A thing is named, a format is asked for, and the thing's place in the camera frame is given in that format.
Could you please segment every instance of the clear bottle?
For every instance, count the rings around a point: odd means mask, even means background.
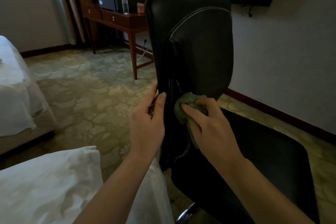
[[[123,3],[123,12],[125,15],[129,15],[129,11],[128,11],[128,1],[127,0],[121,0],[121,2]]]

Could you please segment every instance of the desk leg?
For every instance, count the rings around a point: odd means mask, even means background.
[[[92,38],[92,31],[91,31],[91,26],[90,26],[90,20],[88,18],[84,17],[84,24],[86,27],[86,32],[89,36],[89,40],[90,40],[90,44],[91,44],[91,48],[93,51],[93,54],[96,54],[96,49],[95,49],[95,45],[93,43],[93,38]]]
[[[137,75],[137,46],[135,45],[135,34],[133,32],[128,33],[129,48],[131,50],[131,59],[133,65],[134,80],[138,79]]]

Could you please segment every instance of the floor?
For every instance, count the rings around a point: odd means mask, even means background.
[[[59,127],[53,139],[7,154],[0,170],[59,150],[96,145],[105,181],[128,154],[127,114],[156,80],[154,64],[133,79],[129,51],[89,49],[56,52],[25,59],[44,93]],[[145,57],[139,63],[148,61]],[[322,224],[336,223],[336,147],[226,95],[221,107],[248,117],[300,142],[307,150]],[[191,201],[165,172],[174,218]]]

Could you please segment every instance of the bed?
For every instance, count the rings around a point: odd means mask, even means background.
[[[20,53],[0,36],[0,154],[54,130],[56,125]]]

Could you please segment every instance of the wooden table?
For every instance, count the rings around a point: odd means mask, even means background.
[[[130,13],[129,16],[123,13],[114,12],[100,8],[98,5],[95,8],[82,5],[82,14],[85,22],[86,31],[89,36],[93,53],[96,54],[95,45],[92,39],[92,32],[90,27],[90,21],[95,21],[104,24],[108,27],[121,30],[128,34],[128,41],[131,50],[131,59],[133,66],[134,79],[137,80],[137,70],[144,66],[154,63],[154,58],[150,57],[151,61],[145,62],[141,65],[137,65],[137,45],[135,43],[135,34],[148,31],[148,26],[144,14]]]

